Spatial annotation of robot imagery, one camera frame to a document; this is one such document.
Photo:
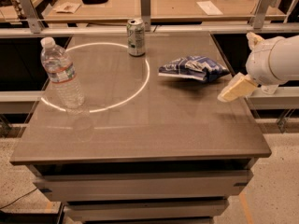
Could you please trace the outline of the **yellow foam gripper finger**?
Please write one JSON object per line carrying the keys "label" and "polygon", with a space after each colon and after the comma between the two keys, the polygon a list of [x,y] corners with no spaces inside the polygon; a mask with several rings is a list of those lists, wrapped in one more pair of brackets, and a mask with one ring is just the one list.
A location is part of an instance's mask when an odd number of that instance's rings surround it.
{"label": "yellow foam gripper finger", "polygon": [[253,32],[247,33],[246,38],[248,40],[250,50],[253,50],[260,42],[263,41],[263,38],[260,35],[257,35]]}
{"label": "yellow foam gripper finger", "polygon": [[218,100],[221,102],[232,102],[239,97],[252,94],[257,88],[258,84],[250,75],[237,73],[218,95]]}

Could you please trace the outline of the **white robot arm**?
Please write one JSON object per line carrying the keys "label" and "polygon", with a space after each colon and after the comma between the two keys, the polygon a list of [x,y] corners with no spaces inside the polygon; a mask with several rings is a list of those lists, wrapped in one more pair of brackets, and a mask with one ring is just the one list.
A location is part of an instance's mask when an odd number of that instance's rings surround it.
{"label": "white robot arm", "polygon": [[218,95],[219,101],[249,96],[258,86],[263,93],[274,94],[279,85],[299,80],[299,35],[264,39],[249,32],[246,37],[251,50],[247,73],[237,73]]}

